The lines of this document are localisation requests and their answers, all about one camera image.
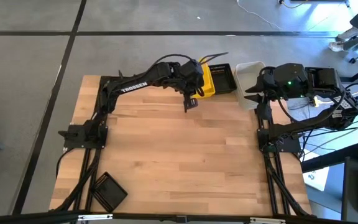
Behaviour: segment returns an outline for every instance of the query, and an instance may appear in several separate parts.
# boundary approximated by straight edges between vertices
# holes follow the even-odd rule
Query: wooden tabletop
[[[74,124],[91,117],[99,81],[100,76],[84,76]],[[157,87],[118,98],[108,116],[108,140],[97,176],[108,171],[128,192],[114,212],[272,215],[254,111],[240,108],[233,93],[198,103],[185,113],[181,94]],[[272,109],[276,123],[289,123],[277,105]],[[84,149],[74,149],[63,158],[50,208],[58,207],[77,184],[83,154]],[[299,161],[291,154],[280,155],[286,186],[310,212]],[[85,206],[87,189],[80,208]],[[282,212],[279,193],[277,198]],[[105,212],[95,199],[91,211]]]

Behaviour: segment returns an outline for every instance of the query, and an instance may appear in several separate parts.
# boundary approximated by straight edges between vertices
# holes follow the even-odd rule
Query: concrete floor
[[[351,9],[338,2],[307,3],[296,9],[278,7],[271,0],[240,3],[289,31],[344,31],[358,12],[358,1],[351,1]],[[79,5],[80,0],[0,0],[0,30],[71,30]],[[92,0],[85,7],[80,30],[277,31],[246,13],[235,1],[218,0]],[[10,212],[16,197],[67,40],[0,37],[0,143],[6,146],[0,151],[0,215]],[[77,37],[23,212],[48,209],[55,165],[63,146],[57,131],[69,125],[83,75],[117,75],[118,69],[124,75],[133,75],[143,72],[161,55],[181,53],[199,58],[225,51],[229,55],[213,63],[229,62],[234,69],[244,62],[263,61],[272,66],[296,62],[334,67],[344,77],[357,73],[358,62],[347,63],[355,53],[332,52],[327,48],[330,41],[296,37]]]

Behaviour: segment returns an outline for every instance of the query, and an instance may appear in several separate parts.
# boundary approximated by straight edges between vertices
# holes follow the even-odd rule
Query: yellow basket
[[[209,70],[208,64],[202,64],[201,67],[203,68],[204,73],[204,86],[202,87],[204,90],[204,96],[200,96],[198,93],[196,93],[192,96],[193,98],[207,98],[215,94],[215,86],[214,82],[212,81],[211,71]]]

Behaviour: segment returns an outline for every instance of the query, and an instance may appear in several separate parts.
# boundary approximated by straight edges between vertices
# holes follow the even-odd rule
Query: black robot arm
[[[206,61],[227,53],[207,55]],[[183,65],[178,62],[159,62],[161,59],[171,56],[180,56],[189,59]],[[119,72],[119,78],[111,78],[99,88],[96,100],[96,109],[92,118],[82,125],[70,125],[67,131],[58,133],[65,138],[66,148],[93,148],[102,149],[106,142],[108,127],[105,124],[107,115],[116,107],[120,95],[126,94],[147,86],[171,87],[184,97],[183,106],[185,112],[198,105],[197,99],[191,98],[198,93],[204,96],[203,69],[201,64],[186,55],[166,55],[158,59],[145,72],[132,77],[123,77]]]
[[[284,113],[293,121],[287,125],[271,124],[268,129],[259,131],[260,147],[271,148],[272,151],[276,148],[266,146],[282,145],[291,139],[297,140],[304,131],[316,128],[345,129],[358,115],[358,99],[342,86],[333,68],[304,68],[295,63],[284,64],[277,68],[265,67],[260,71],[256,85],[246,92],[263,93],[263,95],[245,96],[249,100],[258,102],[257,114],[262,119],[269,120],[272,117],[270,101],[277,100]],[[281,102],[291,98],[314,96],[329,98],[334,104],[314,118],[303,121],[292,118]]]

